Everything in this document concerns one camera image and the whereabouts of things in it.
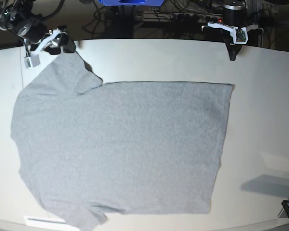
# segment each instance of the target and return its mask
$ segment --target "t-shirt sleeve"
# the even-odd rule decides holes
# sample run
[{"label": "t-shirt sleeve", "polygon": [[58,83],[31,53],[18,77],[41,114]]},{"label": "t-shirt sleeve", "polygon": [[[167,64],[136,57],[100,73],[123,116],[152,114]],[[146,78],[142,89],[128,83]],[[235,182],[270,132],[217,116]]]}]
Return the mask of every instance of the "t-shirt sleeve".
[{"label": "t-shirt sleeve", "polygon": [[77,95],[101,86],[103,81],[85,67],[77,54],[58,55],[21,93],[22,95]]},{"label": "t-shirt sleeve", "polygon": [[80,228],[81,231],[93,231],[93,229],[106,222],[107,217],[98,211],[98,208],[73,204],[65,201],[43,201],[45,209],[67,224]]}]

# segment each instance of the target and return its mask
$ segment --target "table surface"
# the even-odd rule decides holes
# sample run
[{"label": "table surface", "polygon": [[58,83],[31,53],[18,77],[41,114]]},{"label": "table surface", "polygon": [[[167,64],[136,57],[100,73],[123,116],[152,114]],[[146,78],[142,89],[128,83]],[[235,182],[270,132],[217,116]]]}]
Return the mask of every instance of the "table surface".
[{"label": "table surface", "polygon": [[[231,62],[222,43],[159,39],[82,41],[77,52],[104,83],[235,86],[210,213],[109,214],[97,231],[257,231],[288,222],[277,215],[289,195],[289,53],[245,46]],[[0,51],[0,220],[17,223],[24,223],[23,215],[55,218],[22,183],[17,148],[9,137],[17,95],[55,56],[41,53],[42,64],[33,69],[25,69],[24,56],[23,48]]]}]

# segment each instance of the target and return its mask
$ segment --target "cable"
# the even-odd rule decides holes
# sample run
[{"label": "cable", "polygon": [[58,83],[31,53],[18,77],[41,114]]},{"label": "cable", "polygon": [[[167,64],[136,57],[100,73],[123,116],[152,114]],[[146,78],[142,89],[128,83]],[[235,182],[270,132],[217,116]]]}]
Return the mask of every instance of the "cable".
[{"label": "cable", "polygon": [[269,29],[266,29],[265,32],[268,37],[268,43],[269,43],[268,48],[270,49],[271,48],[271,38],[270,38],[271,31],[269,32]]},{"label": "cable", "polygon": [[8,5],[9,0],[5,0],[5,2],[2,2],[2,5],[0,5],[0,14],[3,14],[5,12],[5,8]]},{"label": "cable", "polygon": [[83,29],[85,32],[91,34],[91,31],[87,30],[87,27],[88,27],[89,25],[91,25],[92,23],[94,23],[94,21],[95,21],[95,19],[93,19],[92,21],[88,22],[86,25],[84,25],[84,26],[82,27],[82,29]]},{"label": "cable", "polygon": [[97,7],[97,4],[93,1],[93,3],[94,3],[94,5],[95,5],[95,8],[96,8],[96,11],[94,12],[94,19],[96,19],[96,12],[98,12],[98,19],[97,19],[97,23],[95,24],[95,27],[94,27],[94,29],[93,29],[93,31],[92,31],[92,33],[91,33],[91,38],[93,38],[94,37],[94,34],[95,34],[95,30],[97,29],[97,26],[99,25],[99,23],[101,22],[101,13],[100,13],[100,10],[102,9],[102,8],[104,8],[105,6],[102,6],[101,8],[98,8]]},{"label": "cable", "polygon": [[[184,6],[182,5],[182,3],[180,2],[180,0],[177,0],[177,3],[179,4],[180,7],[184,8]],[[192,12],[196,12],[196,13],[199,13],[199,14],[207,14],[207,15],[213,15],[213,16],[220,16],[222,14],[220,13],[210,13],[206,10],[203,10],[202,12],[200,10],[196,10],[194,8],[187,8],[185,7],[185,10],[187,11],[192,11]]]},{"label": "cable", "polygon": [[18,0],[14,0],[13,6],[16,6],[18,4]]},{"label": "cable", "polygon": [[169,0],[173,5],[174,7],[180,12],[182,13],[182,10],[177,6],[177,4],[175,4],[175,2],[173,2],[172,0]]},{"label": "cable", "polygon": [[159,13],[166,14],[166,15],[171,15],[171,16],[173,16],[173,17],[176,16],[173,12],[164,12],[164,11],[160,11],[160,10],[156,10],[156,11],[159,12]]},{"label": "cable", "polygon": [[[156,17],[158,18],[158,22],[159,22],[159,24],[160,24],[160,18],[159,18],[159,16],[158,16],[158,13],[157,13],[156,11],[154,11],[154,13],[155,13]],[[164,28],[160,28],[160,29],[163,31],[163,39],[164,39],[164,38],[165,38]]]},{"label": "cable", "polygon": [[278,38],[280,38],[282,35],[284,35],[285,32],[288,32],[288,31],[289,31],[289,30],[286,29],[286,30],[284,30],[283,32],[281,32],[279,35],[275,36],[275,38],[272,40],[272,42],[270,42],[268,48],[270,49],[270,48],[271,48],[271,45],[272,45]]},{"label": "cable", "polygon": [[0,7],[3,5],[3,2],[0,0]]},{"label": "cable", "polygon": [[55,11],[52,12],[50,15],[47,15],[47,16],[45,16],[45,17],[42,17],[42,21],[48,20],[48,19],[50,19],[50,18],[56,16],[56,15],[59,13],[59,11],[61,10],[64,1],[65,1],[65,0],[60,0],[57,9],[55,9]]},{"label": "cable", "polygon": [[29,51],[27,45],[25,44],[24,39],[23,39],[22,37],[19,37],[16,33],[14,33],[14,32],[11,31],[11,30],[7,30],[7,31],[10,32],[12,35],[15,35],[19,40],[21,40],[23,46],[25,47],[26,56],[27,56],[27,57],[30,57],[30,51]]},{"label": "cable", "polygon": [[168,0],[165,0],[165,1],[161,4],[159,10],[157,10],[157,11],[158,11],[158,12],[161,12],[160,9],[161,9],[162,7],[165,7],[165,11],[168,12],[167,6],[166,6],[166,3],[167,3],[167,2],[168,2]]}]

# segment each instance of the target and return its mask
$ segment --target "t-shirt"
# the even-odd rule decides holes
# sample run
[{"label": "t-shirt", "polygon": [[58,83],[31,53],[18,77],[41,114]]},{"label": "t-shirt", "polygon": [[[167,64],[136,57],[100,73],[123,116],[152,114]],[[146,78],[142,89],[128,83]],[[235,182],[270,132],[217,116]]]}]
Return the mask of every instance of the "t-shirt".
[{"label": "t-shirt", "polygon": [[102,85],[60,54],[20,93],[12,138],[38,203],[92,231],[105,213],[208,213],[232,85]]}]

